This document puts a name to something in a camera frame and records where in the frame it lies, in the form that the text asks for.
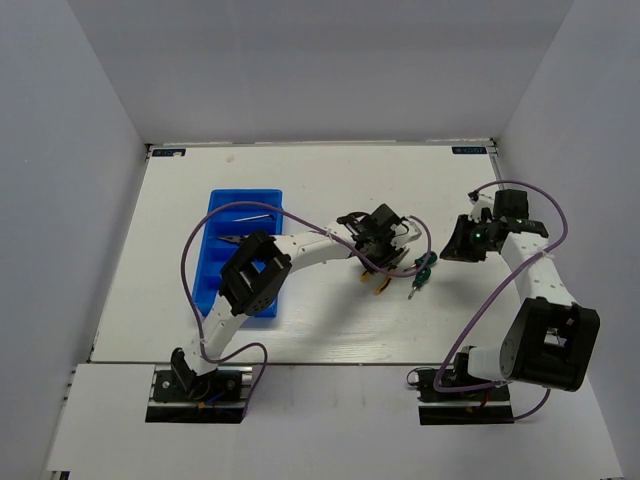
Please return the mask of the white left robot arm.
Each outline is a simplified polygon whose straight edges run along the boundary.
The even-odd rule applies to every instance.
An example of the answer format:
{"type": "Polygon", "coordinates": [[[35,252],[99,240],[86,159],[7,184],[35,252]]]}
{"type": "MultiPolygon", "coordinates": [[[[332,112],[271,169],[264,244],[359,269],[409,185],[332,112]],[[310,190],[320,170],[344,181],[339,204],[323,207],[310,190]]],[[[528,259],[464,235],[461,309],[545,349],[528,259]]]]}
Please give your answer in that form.
{"type": "Polygon", "coordinates": [[[258,229],[243,240],[221,268],[221,280],[209,314],[197,307],[186,277],[186,260],[195,238],[191,234],[183,248],[180,275],[187,302],[194,315],[197,336],[176,348],[170,365],[177,387],[189,399],[207,395],[211,374],[227,358],[227,345],[239,328],[264,311],[277,298],[289,275],[333,260],[356,257],[369,273],[389,275],[389,268],[408,251],[420,232],[407,224],[388,205],[371,214],[350,213],[325,227],[314,225],[282,209],[266,209],[308,228],[293,235],[271,235],[258,229]]]}

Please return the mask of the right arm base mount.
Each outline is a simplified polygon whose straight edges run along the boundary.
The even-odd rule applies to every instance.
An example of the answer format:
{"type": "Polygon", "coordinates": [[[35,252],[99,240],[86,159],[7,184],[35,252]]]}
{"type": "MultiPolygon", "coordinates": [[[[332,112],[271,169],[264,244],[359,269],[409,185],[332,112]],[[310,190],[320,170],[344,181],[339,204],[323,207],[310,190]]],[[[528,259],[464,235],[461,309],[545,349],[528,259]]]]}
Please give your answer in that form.
{"type": "Polygon", "coordinates": [[[438,369],[416,367],[406,376],[407,385],[418,392],[422,426],[468,426],[512,424],[510,392],[500,367],[497,347],[466,346],[454,355],[434,388],[438,369]]]}

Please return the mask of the yellow combination pliers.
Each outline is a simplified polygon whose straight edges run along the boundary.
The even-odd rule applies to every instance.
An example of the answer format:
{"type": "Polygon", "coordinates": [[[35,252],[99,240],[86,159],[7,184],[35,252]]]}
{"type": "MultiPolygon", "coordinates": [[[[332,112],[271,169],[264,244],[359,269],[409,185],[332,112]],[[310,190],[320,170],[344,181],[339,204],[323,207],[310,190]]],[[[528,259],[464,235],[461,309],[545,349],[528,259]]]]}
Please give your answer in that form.
{"type": "Polygon", "coordinates": [[[226,244],[241,245],[246,240],[246,236],[217,236],[216,239],[226,244]]]}

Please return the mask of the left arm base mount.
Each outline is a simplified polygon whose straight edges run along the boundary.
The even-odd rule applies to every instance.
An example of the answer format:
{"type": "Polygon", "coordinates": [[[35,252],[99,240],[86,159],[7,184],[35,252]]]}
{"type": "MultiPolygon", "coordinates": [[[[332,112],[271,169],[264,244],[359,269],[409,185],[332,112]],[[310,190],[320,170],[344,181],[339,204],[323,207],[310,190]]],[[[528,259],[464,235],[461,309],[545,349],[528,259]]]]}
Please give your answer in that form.
{"type": "Polygon", "coordinates": [[[197,380],[187,393],[170,369],[156,369],[145,422],[238,425],[244,419],[252,376],[250,368],[222,367],[197,380]]]}

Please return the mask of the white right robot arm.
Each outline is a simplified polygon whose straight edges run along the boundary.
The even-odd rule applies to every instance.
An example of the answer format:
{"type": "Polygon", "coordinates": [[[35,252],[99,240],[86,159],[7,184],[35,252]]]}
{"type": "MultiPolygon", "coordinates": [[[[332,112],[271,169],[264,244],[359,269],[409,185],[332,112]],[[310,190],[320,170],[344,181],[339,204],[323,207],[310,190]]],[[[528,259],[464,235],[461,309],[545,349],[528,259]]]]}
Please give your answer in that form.
{"type": "Polygon", "coordinates": [[[478,263],[496,252],[510,269],[497,287],[516,286],[521,305],[502,342],[465,346],[457,339],[433,381],[439,393],[472,399],[485,389],[524,382],[575,392],[583,384],[600,327],[597,312],[569,293],[551,256],[558,247],[543,222],[529,216],[525,191],[504,189],[488,198],[474,190],[473,209],[458,217],[440,257],[478,263]]]}

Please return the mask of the short rusty hex key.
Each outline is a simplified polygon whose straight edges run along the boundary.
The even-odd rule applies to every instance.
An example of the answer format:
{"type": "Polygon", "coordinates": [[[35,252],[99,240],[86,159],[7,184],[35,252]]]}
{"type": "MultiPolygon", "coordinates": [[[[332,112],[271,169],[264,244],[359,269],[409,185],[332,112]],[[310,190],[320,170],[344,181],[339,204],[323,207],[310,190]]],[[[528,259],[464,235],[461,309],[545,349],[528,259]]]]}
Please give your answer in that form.
{"type": "Polygon", "coordinates": [[[260,214],[249,217],[236,218],[233,222],[236,223],[244,223],[244,222],[255,222],[255,221],[274,221],[275,216],[272,214],[260,214]]]}

